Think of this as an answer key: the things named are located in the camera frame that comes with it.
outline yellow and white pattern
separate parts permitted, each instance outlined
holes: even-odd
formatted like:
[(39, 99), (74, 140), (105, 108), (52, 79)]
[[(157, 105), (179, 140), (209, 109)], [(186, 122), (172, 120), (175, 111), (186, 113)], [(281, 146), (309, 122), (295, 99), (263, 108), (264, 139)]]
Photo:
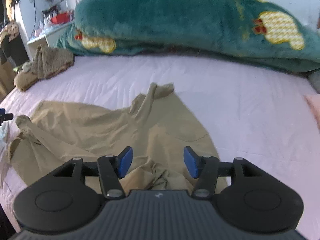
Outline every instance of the yellow and white pattern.
[(81, 43), (86, 49), (99, 48), (104, 53), (111, 53), (116, 49), (116, 41), (110, 38), (83, 36)]
[(283, 12), (267, 11), (261, 13), (259, 19), (266, 27), (266, 39), (271, 43), (289, 42), (290, 47), (295, 50), (301, 50), (305, 47), (304, 38), (291, 16)]

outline blue gripper pad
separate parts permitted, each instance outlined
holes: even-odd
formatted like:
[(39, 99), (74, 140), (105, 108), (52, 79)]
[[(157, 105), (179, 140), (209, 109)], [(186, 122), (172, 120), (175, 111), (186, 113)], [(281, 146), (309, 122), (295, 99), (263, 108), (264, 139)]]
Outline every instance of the blue gripper pad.
[(119, 163), (118, 178), (122, 179), (126, 176), (133, 160), (132, 147), (126, 147), (117, 158)]
[(183, 159), (191, 177), (194, 179), (199, 178), (200, 158), (190, 146), (183, 149)]

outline pink fabric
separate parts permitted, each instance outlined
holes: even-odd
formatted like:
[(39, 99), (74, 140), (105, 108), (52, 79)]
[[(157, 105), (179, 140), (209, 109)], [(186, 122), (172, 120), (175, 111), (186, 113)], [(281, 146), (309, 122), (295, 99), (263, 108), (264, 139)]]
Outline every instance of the pink fabric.
[(305, 96), (305, 99), (310, 106), (311, 112), (313, 113), (320, 129), (320, 94)]

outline red container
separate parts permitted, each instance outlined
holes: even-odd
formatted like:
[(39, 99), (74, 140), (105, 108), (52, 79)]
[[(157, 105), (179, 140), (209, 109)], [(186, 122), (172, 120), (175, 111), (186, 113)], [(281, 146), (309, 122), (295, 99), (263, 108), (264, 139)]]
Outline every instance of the red container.
[(56, 17), (52, 17), (51, 21), (53, 24), (68, 23), (70, 22), (70, 14), (69, 13), (58, 14)]

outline bed sheet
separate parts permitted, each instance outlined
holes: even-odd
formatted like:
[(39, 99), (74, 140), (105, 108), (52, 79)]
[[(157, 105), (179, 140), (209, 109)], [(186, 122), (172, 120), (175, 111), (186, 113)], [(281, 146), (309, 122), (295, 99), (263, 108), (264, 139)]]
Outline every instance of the bed sheet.
[[(173, 82), (185, 105), (208, 130), (220, 159), (241, 156), (296, 190), (304, 201), (298, 231), (320, 237), (320, 134), (304, 101), (315, 91), (305, 78), (204, 57), (77, 57), (65, 73), (27, 92), (13, 90), (0, 104), (30, 115), (42, 100), (129, 106), (151, 82)], [(18, 133), (10, 122), (10, 140)], [(0, 203), (16, 229), (12, 204), (25, 184), (4, 162)]]

